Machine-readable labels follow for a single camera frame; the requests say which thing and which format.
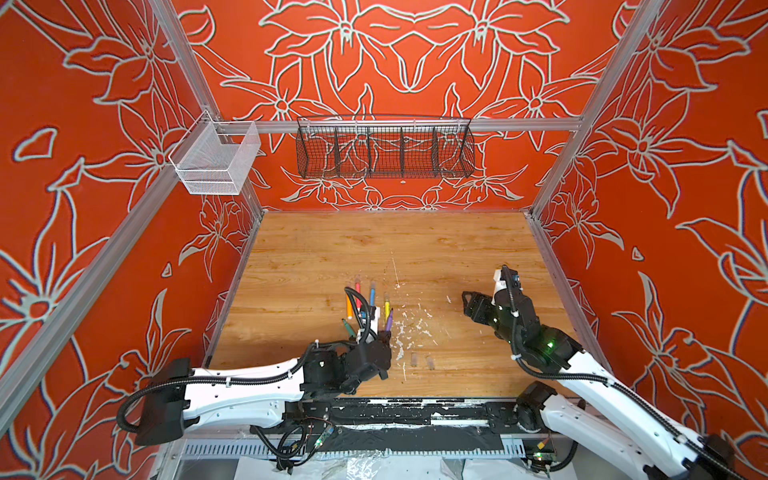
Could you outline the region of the green marker pen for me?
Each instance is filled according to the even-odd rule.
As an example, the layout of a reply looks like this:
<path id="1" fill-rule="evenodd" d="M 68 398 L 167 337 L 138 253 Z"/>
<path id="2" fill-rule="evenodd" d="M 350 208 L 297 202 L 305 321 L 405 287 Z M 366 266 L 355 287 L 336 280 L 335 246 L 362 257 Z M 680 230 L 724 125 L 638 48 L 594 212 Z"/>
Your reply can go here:
<path id="1" fill-rule="evenodd" d="M 345 328 L 349 338 L 350 339 L 355 339 L 356 338 L 356 331 L 351 326 L 351 324 L 346 319 L 342 319 L 342 325 L 344 326 L 344 328 Z"/>

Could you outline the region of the orange marker pen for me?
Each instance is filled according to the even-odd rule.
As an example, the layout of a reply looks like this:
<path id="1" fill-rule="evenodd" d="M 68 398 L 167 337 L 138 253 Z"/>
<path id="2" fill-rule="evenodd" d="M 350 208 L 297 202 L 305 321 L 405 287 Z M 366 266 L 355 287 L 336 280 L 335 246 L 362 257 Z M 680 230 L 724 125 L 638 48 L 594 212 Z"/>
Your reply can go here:
<path id="1" fill-rule="evenodd" d="M 354 307 L 351 300 L 351 297 L 345 293 L 345 301 L 346 301 L 346 318 L 348 321 L 351 321 L 354 318 Z"/>

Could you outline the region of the pink marker pen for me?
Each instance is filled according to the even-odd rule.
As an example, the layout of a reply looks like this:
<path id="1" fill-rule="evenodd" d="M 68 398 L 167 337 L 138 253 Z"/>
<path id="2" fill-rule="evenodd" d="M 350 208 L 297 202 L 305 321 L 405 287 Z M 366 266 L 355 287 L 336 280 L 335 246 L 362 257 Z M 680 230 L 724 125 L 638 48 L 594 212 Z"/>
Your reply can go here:
<path id="1" fill-rule="evenodd" d="M 361 293 L 361 287 L 362 287 L 361 278 L 360 278 L 359 275 L 357 275 L 355 277 L 355 279 L 354 279 L 354 289 L 355 289 L 355 291 L 357 292 L 358 295 Z M 361 302 L 361 300 L 360 300 L 358 295 L 355 297 L 356 298 L 355 305 L 356 305 L 357 309 L 360 310 L 361 307 L 362 307 L 362 302 Z"/>

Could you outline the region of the yellow marker pen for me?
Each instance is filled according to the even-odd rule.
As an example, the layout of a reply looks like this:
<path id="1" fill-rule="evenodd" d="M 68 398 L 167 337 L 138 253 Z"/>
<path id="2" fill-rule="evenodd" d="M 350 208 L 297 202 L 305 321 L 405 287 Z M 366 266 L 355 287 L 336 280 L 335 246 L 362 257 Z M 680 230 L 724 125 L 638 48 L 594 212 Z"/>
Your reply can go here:
<path id="1" fill-rule="evenodd" d="M 384 295 L 384 319 L 389 319 L 391 313 L 391 302 L 390 302 L 390 296 L 388 293 L 385 293 Z"/>

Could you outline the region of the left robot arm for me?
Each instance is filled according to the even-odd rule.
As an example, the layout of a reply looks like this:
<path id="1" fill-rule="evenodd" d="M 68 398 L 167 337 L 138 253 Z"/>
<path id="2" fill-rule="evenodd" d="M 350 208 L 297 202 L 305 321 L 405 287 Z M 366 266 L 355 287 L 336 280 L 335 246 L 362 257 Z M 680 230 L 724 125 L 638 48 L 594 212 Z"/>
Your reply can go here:
<path id="1" fill-rule="evenodd" d="M 233 370 L 192 367 L 171 361 L 118 407 L 116 424 L 140 446 L 182 438 L 209 425 L 272 428 L 289 405 L 353 395 L 391 367 L 391 333 L 381 328 L 379 307 L 351 287 L 344 290 L 358 324 L 347 340 L 311 342 L 304 353 L 268 366 Z"/>

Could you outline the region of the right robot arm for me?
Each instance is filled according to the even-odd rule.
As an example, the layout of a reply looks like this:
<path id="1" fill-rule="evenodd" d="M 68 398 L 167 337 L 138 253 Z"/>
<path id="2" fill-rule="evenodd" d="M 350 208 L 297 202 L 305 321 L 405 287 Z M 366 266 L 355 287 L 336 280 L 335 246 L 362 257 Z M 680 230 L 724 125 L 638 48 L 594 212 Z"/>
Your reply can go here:
<path id="1" fill-rule="evenodd" d="M 570 438 L 632 479 L 736 479 L 733 448 L 661 412 L 609 373 L 564 331 L 541 324 L 517 271 L 502 266 L 494 292 L 465 291 L 463 312 L 507 343 L 534 381 L 516 399 L 517 425 Z"/>

